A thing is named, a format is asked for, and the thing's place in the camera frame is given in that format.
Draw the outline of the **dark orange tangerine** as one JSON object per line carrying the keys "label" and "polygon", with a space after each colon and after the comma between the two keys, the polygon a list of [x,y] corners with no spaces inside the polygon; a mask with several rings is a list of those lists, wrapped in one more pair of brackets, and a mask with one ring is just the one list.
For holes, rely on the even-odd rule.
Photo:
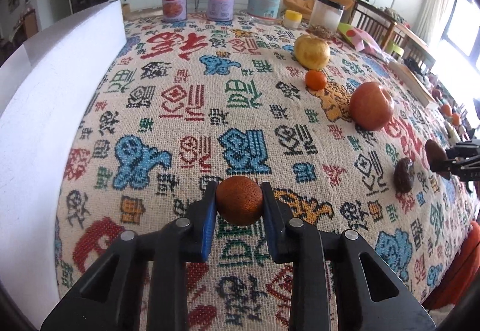
{"label": "dark orange tangerine", "polygon": [[252,225],[263,212],[262,190],[249,177],[228,177],[216,188],[216,208],[232,225]]}

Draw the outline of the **dark brown chestnut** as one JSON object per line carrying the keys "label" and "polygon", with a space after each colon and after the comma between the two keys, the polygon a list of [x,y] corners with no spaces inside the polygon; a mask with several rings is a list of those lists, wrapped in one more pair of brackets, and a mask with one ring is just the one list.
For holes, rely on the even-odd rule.
{"label": "dark brown chestnut", "polygon": [[405,194],[412,190],[415,180],[413,161],[404,157],[400,159],[394,169],[394,186],[398,193]]}

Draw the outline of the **small orange tangerine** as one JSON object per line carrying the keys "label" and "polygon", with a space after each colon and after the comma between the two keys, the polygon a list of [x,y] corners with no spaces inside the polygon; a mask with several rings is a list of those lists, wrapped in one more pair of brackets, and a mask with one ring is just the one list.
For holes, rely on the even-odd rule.
{"label": "small orange tangerine", "polygon": [[304,81],[306,87],[314,91],[323,90],[328,82],[326,75],[319,70],[309,70],[305,74]]}

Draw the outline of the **large red apple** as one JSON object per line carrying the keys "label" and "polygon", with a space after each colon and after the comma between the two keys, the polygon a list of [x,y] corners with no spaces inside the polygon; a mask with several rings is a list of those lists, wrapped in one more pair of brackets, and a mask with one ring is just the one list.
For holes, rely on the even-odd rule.
{"label": "large red apple", "polygon": [[365,130],[380,130],[392,118],[395,102],[391,93],[378,82],[364,82],[353,92],[349,113],[352,120]]}

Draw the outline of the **patterned woven tablecloth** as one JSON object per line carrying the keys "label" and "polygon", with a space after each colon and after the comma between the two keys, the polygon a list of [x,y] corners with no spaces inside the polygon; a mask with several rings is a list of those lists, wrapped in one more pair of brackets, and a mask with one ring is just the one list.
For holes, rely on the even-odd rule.
{"label": "patterned woven tablecloth", "polygon": [[[126,22],[69,152],[58,200],[60,300],[49,330],[432,330],[423,302],[447,279],[479,200],[431,171],[448,145],[385,63],[328,42],[327,85],[295,59],[306,31],[194,13]],[[364,82],[391,93],[380,130],[350,117]],[[394,185],[413,161],[410,192]],[[216,209],[211,253],[187,261],[188,207],[208,182],[269,182],[289,205],[291,263],[269,254],[262,215],[236,226]]]}

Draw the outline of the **wooden chair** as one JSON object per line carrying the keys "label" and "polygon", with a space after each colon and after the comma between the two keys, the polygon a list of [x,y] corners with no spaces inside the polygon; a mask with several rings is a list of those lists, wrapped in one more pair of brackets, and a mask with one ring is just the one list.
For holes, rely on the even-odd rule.
{"label": "wooden chair", "polygon": [[355,0],[349,24],[370,34],[384,52],[394,43],[404,50],[402,58],[414,59],[422,70],[433,68],[435,59],[428,44],[384,10]]}

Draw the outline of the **pink green plush toy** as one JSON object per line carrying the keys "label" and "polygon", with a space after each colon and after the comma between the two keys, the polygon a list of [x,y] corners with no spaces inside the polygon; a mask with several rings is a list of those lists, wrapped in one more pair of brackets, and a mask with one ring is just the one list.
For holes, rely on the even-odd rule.
{"label": "pink green plush toy", "polygon": [[337,32],[341,34],[344,40],[357,52],[363,52],[367,55],[383,59],[385,53],[380,48],[374,38],[359,28],[350,24],[340,22],[337,26]]}

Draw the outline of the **yellow pear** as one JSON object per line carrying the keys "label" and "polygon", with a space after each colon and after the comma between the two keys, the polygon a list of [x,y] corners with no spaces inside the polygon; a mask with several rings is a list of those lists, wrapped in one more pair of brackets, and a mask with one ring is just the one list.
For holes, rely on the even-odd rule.
{"label": "yellow pear", "polygon": [[295,40],[294,55],[309,70],[323,70],[330,59],[329,44],[315,35],[303,34]]}

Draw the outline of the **clear jar black lid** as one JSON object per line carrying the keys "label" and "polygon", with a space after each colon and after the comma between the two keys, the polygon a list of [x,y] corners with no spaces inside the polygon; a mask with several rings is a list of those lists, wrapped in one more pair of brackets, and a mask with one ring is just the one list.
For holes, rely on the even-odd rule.
{"label": "clear jar black lid", "polygon": [[331,0],[315,0],[309,19],[308,32],[323,39],[331,39],[340,24],[344,6]]}

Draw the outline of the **small yellow lid jar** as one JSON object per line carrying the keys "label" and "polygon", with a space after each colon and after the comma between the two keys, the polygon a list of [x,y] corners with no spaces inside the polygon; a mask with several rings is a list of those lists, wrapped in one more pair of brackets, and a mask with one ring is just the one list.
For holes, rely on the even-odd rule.
{"label": "small yellow lid jar", "polygon": [[303,15],[301,13],[287,9],[284,13],[282,24],[288,29],[296,30],[299,28],[302,19]]}

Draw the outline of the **white foam board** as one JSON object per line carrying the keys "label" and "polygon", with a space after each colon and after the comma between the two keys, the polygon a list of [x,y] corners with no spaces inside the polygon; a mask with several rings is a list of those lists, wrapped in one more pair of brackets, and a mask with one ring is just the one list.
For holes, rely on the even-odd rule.
{"label": "white foam board", "polygon": [[73,140],[125,46],[119,1],[75,13],[1,66],[1,286],[33,328],[59,301],[55,218]]}

